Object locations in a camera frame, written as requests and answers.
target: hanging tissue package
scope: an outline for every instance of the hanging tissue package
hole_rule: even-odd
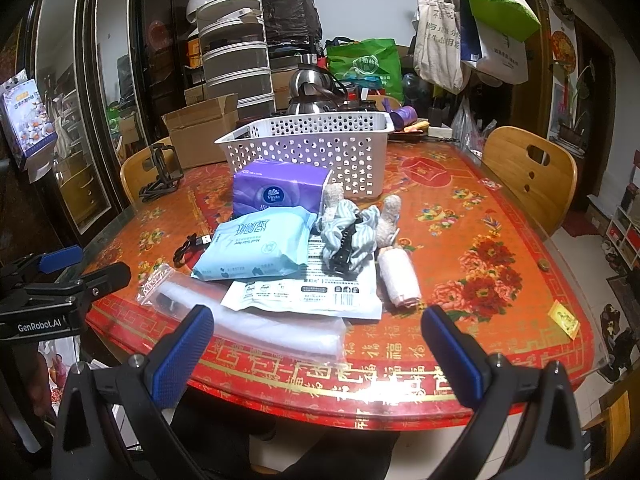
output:
[[[302,206],[319,213],[322,193],[331,170],[311,164],[294,164],[259,158],[234,175],[234,215],[268,207]]]
[[[20,72],[2,85],[2,126],[20,170],[30,182],[49,169],[58,135],[33,79]]]
[[[192,275],[209,282],[292,274],[306,265],[316,217],[300,206],[270,207],[220,224]]]

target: blue gripper pad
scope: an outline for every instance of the blue gripper pad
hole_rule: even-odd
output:
[[[422,338],[440,365],[458,402],[476,410],[491,381],[491,369],[482,347],[437,305],[422,313]]]
[[[196,305],[178,328],[163,336],[147,356],[146,389],[156,406],[174,408],[205,348],[213,336],[213,314]]]
[[[74,245],[67,247],[66,249],[60,249],[55,253],[44,254],[38,264],[38,270],[45,274],[50,274],[56,270],[65,269],[65,267],[79,264],[81,261],[82,249],[80,246]]]

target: gold packet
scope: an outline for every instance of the gold packet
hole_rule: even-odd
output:
[[[551,305],[549,317],[553,319],[571,339],[575,339],[580,329],[580,321],[575,319],[575,316],[567,310],[567,307],[558,300],[555,300],[554,304]]]

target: black plastic bag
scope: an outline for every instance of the black plastic bag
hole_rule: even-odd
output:
[[[314,0],[262,0],[267,43],[322,38],[322,25]]]

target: orange tablecloth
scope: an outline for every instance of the orange tablecloth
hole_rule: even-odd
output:
[[[506,190],[490,189],[483,177],[452,146],[389,144],[377,202],[389,193],[402,197],[399,243],[411,254],[425,304],[441,304],[487,352],[537,367],[559,359],[576,382],[593,368],[591,325],[536,231]],[[131,284],[98,301],[89,323],[128,351],[143,353],[174,329],[173,320],[136,303],[138,287],[153,268],[172,261],[187,235],[209,233],[228,219],[230,190],[228,167],[217,164],[187,172],[177,192],[143,205],[91,266],[122,260],[132,269]],[[550,264],[547,272],[538,266],[541,258]],[[554,300],[580,320],[574,341],[547,315]],[[345,341],[348,362],[341,366],[213,338],[191,384],[318,424],[388,430],[460,424],[469,411],[434,362],[419,320],[420,308],[354,324]]]

